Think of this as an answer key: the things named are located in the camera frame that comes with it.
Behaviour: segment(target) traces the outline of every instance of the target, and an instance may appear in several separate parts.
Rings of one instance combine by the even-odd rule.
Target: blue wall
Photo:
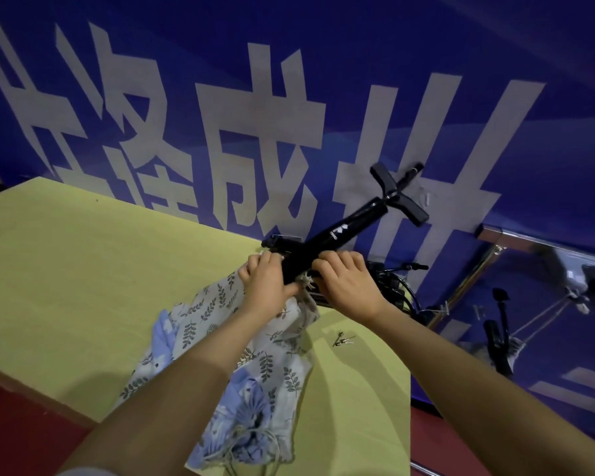
[[[57,27],[83,72],[69,68],[56,47]],[[0,70],[11,99],[0,89],[0,175],[9,185],[43,175],[259,239],[277,230],[269,228],[275,219],[289,227],[285,232],[314,234],[376,189],[366,160],[397,171],[423,158],[422,149],[409,144],[419,108],[430,95],[436,98],[430,87],[441,92],[455,84],[425,154],[419,191],[430,194],[430,224],[416,229],[392,216],[365,231],[355,248],[392,264],[415,256],[430,263],[427,277],[416,281],[425,304],[443,301],[483,248],[471,233],[480,222],[595,253],[595,0],[0,0],[1,31],[30,78],[18,73],[3,38]],[[96,33],[100,41],[107,34],[114,60],[97,52]],[[296,60],[298,50],[308,102],[291,92],[295,79],[289,75],[295,71],[287,69],[286,78],[281,68],[283,61]],[[214,113],[216,127],[209,127],[213,108],[201,110],[198,84],[260,93],[251,63],[252,56],[265,53],[271,81],[260,99],[300,99],[282,111],[285,131],[295,128],[291,116],[298,105],[323,119],[312,116],[308,133],[283,139],[282,130],[260,123],[254,103],[251,130],[230,129],[247,121],[231,123],[228,113]],[[76,73],[85,76],[81,83]],[[380,89],[373,86],[397,91],[386,89],[377,98]],[[41,110],[51,99],[38,103],[36,93],[55,96],[60,108]],[[229,103],[231,95],[225,95]],[[525,100],[517,103],[520,97]],[[373,118],[366,114],[370,100]],[[387,130],[382,141],[371,139],[388,100],[393,104],[384,118]],[[495,110],[507,104],[515,113],[497,123]],[[517,114],[521,106],[523,115]],[[430,107],[429,118],[436,119],[438,111]],[[158,120],[150,119],[157,112]],[[497,160],[486,158],[491,149],[478,145],[485,130],[502,132],[511,123],[517,129],[509,130],[500,149],[495,146]],[[229,160],[242,170],[223,174],[221,157],[208,149],[213,129],[219,131],[218,151],[237,156]],[[360,156],[362,136],[367,150]],[[147,155],[133,151],[127,144],[132,139],[155,148]],[[407,150],[410,159],[402,164]],[[263,154],[277,160],[278,175],[302,174],[289,160],[308,167],[293,183],[290,176],[278,183]],[[356,179],[344,179],[344,170]],[[476,183],[459,183],[470,180]],[[271,207],[263,230],[260,211],[270,194],[272,200],[284,196],[297,221]],[[309,215],[313,200],[317,208]],[[504,273],[511,277],[499,275],[499,283],[510,294],[520,292],[523,275],[508,268]],[[529,313],[546,306],[545,292],[555,290],[545,279],[540,285],[525,301]],[[472,292],[454,317],[471,322],[471,304],[488,296]],[[561,337],[578,323],[558,321]],[[582,327],[582,340],[595,342],[595,318]],[[476,331],[465,338],[480,338]],[[556,353],[555,345],[539,347],[532,364]],[[577,360],[543,362],[540,369],[561,375],[567,366],[595,358],[587,345],[574,347]],[[519,382],[529,386],[535,376],[525,377]],[[558,409],[557,402],[545,400]],[[567,409],[574,413],[560,409],[565,417],[588,432],[595,429],[594,413]]]

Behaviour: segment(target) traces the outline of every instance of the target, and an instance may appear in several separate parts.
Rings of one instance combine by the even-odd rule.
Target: white string
[[[233,467],[233,447],[238,444],[240,438],[246,436],[247,434],[253,433],[262,433],[275,444],[277,451],[275,452],[275,459],[273,460],[273,466],[271,468],[271,473],[269,474],[269,476],[275,476],[275,474],[278,472],[278,468],[280,467],[280,443],[278,443],[278,439],[276,438],[275,434],[273,434],[268,429],[246,428],[240,425],[236,426],[233,429],[233,432],[231,432],[230,443],[220,451],[216,451],[215,453],[207,456],[205,458],[206,462],[223,463],[229,476],[238,476],[238,472],[236,472],[236,469]]]
[[[513,331],[511,333],[511,336],[515,336],[516,334],[518,334],[522,329],[529,327],[531,324],[533,324],[536,320],[540,319],[543,315],[546,315],[547,312],[549,312],[550,310],[553,310],[553,308],[558,305],[559,303],[563,302],[566,299],[566,296],[564,296],[562,299],[555,301],[553,304],[551,304],[549,307],[547,307],[546,309],[544,309],[542,312],[540,312],[540,314],[536,315],[533,319],[531,319],[529,322],[527,322],[524,326],[522,326],[519,329],[516,329],[515,331]]]
[[[562,305],[562,307],[560,307],[560,308],[558,309],[558,311],[557,311],[555,314],[553,314],[553,316],[552,316],[552,317],[551,317],[551,318],[550,318],[548,321],[546,321],[546,322],[545,322],[545,323],[542,325],[542,327],[541,327],[541,328],[539,328],[539,329],[538,329],[536,332],[534,332],[533,334],[531,334],[531,336],[527,337],[527,338],[526,338],[526,339],[523,341],[523,344],[526,344],[526,343],[528,343],[528,342],[529,342],[531,339],[533,339],[533,338],[536,336],[536,334],[538,334],[538,333],[539,333],[541,330],[543,330],[543,329],[544,329],[545,327],[547,327],[547,326],[548,326],[550,323],[552,323],[554,320],[556,320],[556,319],[557,319],[557,318],[560,316],[560,314],[562,313],[562,311],[563,311],[564,309],[566,309],[566,308],[569,306],[569,304],[571,304],[571,301],[567,300],[567,301],[566,301],[566,302],[565,302],[565,303]]]

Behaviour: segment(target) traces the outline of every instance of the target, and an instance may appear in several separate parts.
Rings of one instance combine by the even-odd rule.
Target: yellow tabletop
[[[37,178],[0,193],[0,371],[101,421],[159,311],[191,301],[259,241]],[[409,474],[410,373],[322,309],[315,366],[280,475]],[[338,331],[355,344],[333,348]]]

